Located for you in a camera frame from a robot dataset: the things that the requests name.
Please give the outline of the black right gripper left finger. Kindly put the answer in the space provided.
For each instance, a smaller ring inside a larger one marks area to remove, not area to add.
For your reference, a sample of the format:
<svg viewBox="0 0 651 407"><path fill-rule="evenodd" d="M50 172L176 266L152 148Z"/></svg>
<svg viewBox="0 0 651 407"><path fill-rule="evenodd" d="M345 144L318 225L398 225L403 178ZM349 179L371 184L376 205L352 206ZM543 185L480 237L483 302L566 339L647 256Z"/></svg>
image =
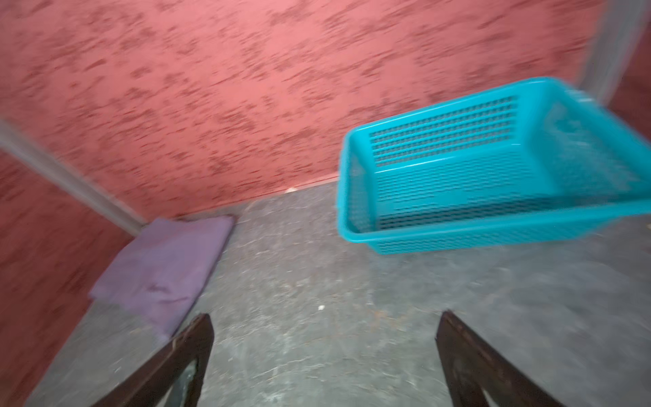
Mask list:
<svg viewBox="0 0 651 407"><path fill-rule="evenodd" d="M196 406L214 343L208 314L200 314L96 406Z"/></svg>

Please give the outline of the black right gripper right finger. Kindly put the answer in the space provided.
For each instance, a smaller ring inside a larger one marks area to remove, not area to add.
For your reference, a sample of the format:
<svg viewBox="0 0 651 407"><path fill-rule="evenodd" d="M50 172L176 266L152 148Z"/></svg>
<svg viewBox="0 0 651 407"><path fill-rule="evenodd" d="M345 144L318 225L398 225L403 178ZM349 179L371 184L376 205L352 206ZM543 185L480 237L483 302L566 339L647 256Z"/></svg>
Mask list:
<svg viewBox="0 0 651 407"><path fill-rule="evenodd" d="M562 404L523 374L451 310L437 329L437 350L454 406Z"/></svg>

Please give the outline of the purple trousers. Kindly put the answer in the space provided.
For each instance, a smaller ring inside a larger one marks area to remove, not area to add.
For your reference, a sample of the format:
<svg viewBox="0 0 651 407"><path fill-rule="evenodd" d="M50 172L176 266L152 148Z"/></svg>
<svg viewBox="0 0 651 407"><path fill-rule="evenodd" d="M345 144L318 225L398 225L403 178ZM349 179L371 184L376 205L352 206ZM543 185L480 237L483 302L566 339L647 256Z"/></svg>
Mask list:
<svg viewBox="0 0 651 407"><path fill-rule="evenodd" d="M142 317L168 340L203 292L235 225L233 215L157 219L117 254L90 297Z"/></svg>

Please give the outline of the teal plastic basket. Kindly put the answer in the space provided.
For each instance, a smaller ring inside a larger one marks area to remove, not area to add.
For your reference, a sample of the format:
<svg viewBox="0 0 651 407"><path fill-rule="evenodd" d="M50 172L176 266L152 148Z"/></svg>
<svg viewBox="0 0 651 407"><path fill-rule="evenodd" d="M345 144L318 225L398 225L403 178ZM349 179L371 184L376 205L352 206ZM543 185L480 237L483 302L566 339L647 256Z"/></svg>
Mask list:
<svg viewBox="0 0 651 407"><path fill-rule="evenodd" d="M649 144L554 78L362 125L340 155L338 232L378 254L571 240L649 211Z"/></svg>

